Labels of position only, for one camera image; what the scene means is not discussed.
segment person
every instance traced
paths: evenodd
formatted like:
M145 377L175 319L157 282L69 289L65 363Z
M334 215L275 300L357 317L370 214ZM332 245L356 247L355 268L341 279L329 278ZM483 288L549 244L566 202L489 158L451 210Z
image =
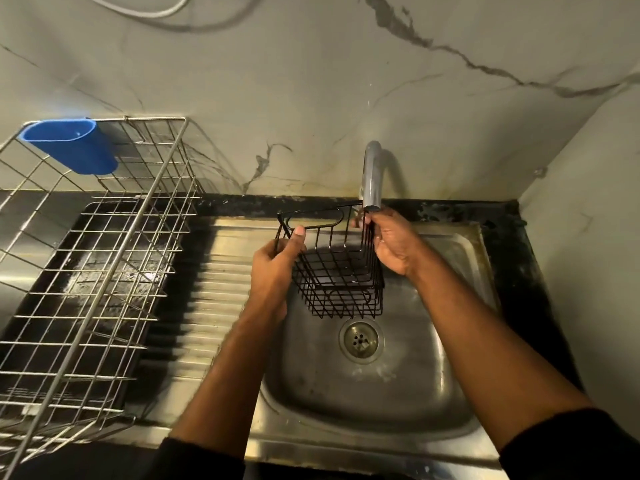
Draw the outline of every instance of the person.
M634 475L640 444L498 318L444 259L391 209L366 214L380 261L412 282L477 418L511 480ZM211 370L160 445L147 480L215 467L240 479L269 345L305 229L253 257L251 290Z

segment metal wire dish rack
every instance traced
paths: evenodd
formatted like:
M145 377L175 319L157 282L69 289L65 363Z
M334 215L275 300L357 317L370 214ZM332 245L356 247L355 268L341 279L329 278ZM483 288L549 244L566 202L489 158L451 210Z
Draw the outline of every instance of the metal wire dish rack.
M203 193L186 118L97 121L118 160L110 175L75 174L21 129L0 146L0 293L17 309L0 317L5 478L135 421L124 392Z
M382 266L374 249L373 223L365 225L362 212L359 200L278 215L276 241L291 237L297 225L307 229L307 250L296 260L292 281L313 315L353 318L382 313Z

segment black countertop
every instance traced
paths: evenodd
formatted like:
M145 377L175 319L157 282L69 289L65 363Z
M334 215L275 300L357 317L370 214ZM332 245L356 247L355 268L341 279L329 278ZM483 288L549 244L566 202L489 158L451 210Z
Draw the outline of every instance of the black countertop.
M201 216L276 217L279 212L324 209L352 199L208 195L199 206ZM554 321L540 270L520 217L518 202L384 200L410 221L476 222L492 266L502 314L508 325L574 385L582 389L567 343ZM28 461L16 479L134 479L145 471L153 450L93 443L69 445L55 454ZM249 464L245 479L369 478L305 468Z

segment hand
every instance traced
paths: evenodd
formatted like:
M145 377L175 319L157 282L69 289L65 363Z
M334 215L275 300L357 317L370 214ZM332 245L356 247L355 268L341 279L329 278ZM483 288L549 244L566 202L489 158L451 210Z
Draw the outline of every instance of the hand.
M412 278L426 244L411 224L393 209L385 207L379 212L366 214L365 222L371 221L376 224L373 244L382 264L391 271Z
M267 242L253 254L251 291L247 306L256 306L264 313L282 320L287 314L287 291L291 284L291 271L298 254L306 249L306 229L298 226L291 239Z

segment black sleeve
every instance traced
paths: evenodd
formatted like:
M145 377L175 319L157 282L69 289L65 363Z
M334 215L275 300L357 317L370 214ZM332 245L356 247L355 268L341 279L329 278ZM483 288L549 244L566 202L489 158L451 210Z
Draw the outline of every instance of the black sleeve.
M638 460L640 444L597 409L553 416L500 452L510 480L631 478L638 475Z
M244 461L174 438L165 438L143 480L224 478L242 480Z

